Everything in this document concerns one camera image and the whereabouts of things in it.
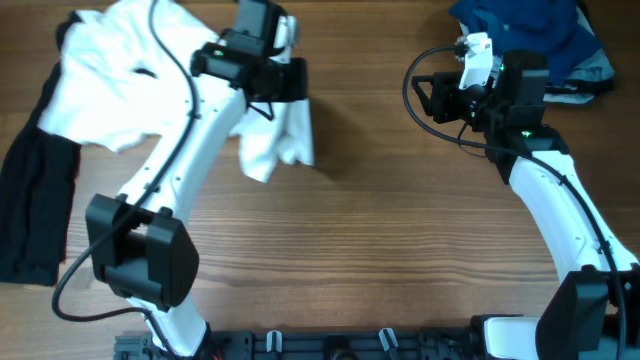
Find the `white t-shirt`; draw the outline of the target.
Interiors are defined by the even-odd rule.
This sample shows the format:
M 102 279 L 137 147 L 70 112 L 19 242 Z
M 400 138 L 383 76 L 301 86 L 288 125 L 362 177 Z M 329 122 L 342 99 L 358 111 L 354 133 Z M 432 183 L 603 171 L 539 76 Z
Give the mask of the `white t-shirt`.
M 190 110 L 190 92 L 179 69 L 218 34 L 174 1 L 118 1 L 104 11 L 77 10 L 62 32 L 60 77 L 37 122 L 44 132 L 80 145 L 120 152 L 148 135 L 179 135 Z M 278 163 L 314 162 L 310 104 L 277 102 L 233 120 L 222 108 L 228 82 L 195 80 L 200 113 L 222 139 L 237 137 L 243 173 L 260 182 Z

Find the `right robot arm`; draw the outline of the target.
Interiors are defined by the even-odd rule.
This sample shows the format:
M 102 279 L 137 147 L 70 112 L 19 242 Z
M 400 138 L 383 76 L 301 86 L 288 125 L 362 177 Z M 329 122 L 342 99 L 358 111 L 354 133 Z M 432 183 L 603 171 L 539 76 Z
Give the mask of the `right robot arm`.
M 551 253 L 560 286 L 539 317 L 475 316 L 464 348 L 475 359 L 636 359 L 639 261 L 612 233 L 582 186 L 559 132 L 543 124 L 544 56 L 510 51 L 495 81 L 460 72 L 417 76 L 415 91 L 439 124 L 462 120 L 521 199 Z

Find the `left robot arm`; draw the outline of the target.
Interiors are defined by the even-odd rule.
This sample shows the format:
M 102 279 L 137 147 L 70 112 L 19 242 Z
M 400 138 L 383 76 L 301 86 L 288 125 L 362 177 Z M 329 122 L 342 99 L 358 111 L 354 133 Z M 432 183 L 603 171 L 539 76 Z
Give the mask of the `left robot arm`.
M 314 161 L 307 64 L 293 55 L 297 20 L 271 1 L 242 1 L 232 27 L 188 51 L 187 120 L 164 136 L 114 198 L 86 212 L 95 277 L 150 328 L 149 349 L 165 359 L 210 359 L 209 323 L 191 289 L 199 254 L 187 225 L 219 151 L 242 139 L 246 174 L 259 181 L 278 162 Z

